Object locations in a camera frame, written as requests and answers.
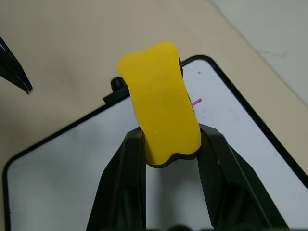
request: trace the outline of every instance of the yellow foam block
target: yellow foam block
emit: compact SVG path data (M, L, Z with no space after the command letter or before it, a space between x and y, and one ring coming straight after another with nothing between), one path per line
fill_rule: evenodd
M148 163L162 165L175 153L196 152L201 145L200 128L181 76L176 45L164 42L130 53L117 67L145 134Z

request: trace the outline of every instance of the pink scribble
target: pink scribble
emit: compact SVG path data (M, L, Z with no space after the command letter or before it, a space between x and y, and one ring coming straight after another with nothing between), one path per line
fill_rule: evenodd
M192 105L194 106L194 105L196 105L196 104L200 103L201 101L202 101L202 99L201 99L201 98L199 98L199 99L197 99L196 101L192 102Z

